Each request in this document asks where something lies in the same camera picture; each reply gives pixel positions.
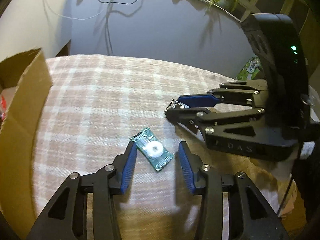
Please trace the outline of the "teal mint candy packet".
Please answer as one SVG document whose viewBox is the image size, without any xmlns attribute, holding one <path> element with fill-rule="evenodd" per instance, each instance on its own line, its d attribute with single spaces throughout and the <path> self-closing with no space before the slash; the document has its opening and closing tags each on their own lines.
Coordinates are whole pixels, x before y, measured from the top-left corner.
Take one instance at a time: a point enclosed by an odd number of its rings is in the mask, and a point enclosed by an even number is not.
<svg viewBox="0 0 320 240">
<path fill-rule="evenodd" d="M 163 170 L 174 157 L 148 127 L 132 136 L 130 140 L 136 144 L 137 148 L 157 172 Z"/>
</svg>

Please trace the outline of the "green white carton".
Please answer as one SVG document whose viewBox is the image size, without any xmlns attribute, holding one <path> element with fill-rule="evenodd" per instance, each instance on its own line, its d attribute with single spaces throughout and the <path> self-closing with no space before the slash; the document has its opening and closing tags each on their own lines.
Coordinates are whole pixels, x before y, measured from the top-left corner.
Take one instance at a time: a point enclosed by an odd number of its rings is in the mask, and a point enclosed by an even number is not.
<svg viewBox="0 0 320 240">
<path fill-rule="evenodd" d="M 238 81 L 253 80 L 262 70 L 259 57 L 254 56 L 244 65 L 235 79 Z"/>
</svg>

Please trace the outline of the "plaid tablecloth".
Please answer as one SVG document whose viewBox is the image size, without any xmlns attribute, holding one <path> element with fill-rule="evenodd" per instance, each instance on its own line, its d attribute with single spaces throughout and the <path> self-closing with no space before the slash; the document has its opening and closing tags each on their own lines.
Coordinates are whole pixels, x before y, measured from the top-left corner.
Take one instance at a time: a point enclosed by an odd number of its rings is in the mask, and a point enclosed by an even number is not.
<svg viewBox="0 0 320 240">
<path fill-rule="evenodd" d="M 171 153 L 181 141 L 222 173 L 244 171 L 277 210 L 287 187 L 248 158 L 206 148 L 200 134 L 167 121 L 172 99 L 201 94 L 230 78 L 179 63 L 104 55 L 47 60 L 52 87 L 33 151 L 33 202 L 39 215 L 72 172 L 96 172 L 148 127 Z M 193 239 L 201 198 L 185 186 L 180 162 L 160 172 L 137 154 L 132 183 L 114 199 L 123 239 Z"/>
</svg>

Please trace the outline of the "red snack bag in box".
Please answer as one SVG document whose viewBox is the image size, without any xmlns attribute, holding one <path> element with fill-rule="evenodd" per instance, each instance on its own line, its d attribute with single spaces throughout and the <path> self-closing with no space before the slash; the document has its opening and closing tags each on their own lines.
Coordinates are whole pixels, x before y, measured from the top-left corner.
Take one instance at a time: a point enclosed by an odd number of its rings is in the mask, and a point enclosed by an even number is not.
<svg viewBox="0 0 320 240">
<path fill-rule="evenodd" d="M 6 116 L 7 116 L 7 101 L 4 98 L 4 96 L 1 95 L 1 122 L 4 121 Z"/>
</svg>

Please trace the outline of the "brown cardboard box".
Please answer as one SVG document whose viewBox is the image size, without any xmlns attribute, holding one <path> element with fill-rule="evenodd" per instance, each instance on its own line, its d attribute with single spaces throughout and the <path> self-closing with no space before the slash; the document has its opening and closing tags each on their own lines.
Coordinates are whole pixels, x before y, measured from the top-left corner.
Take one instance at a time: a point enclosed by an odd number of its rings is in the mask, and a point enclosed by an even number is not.
<svg viewBox="0 0 320 240">
<path fill-rule="evenodd" d="M 31 166 L 44 103 L 52 86 L 41 48 L 1 62 L 1 92 L 9 92 L 1 124 L 1 213 L 13 232 L 26 239 L 36 220 Z"/>
</svg>

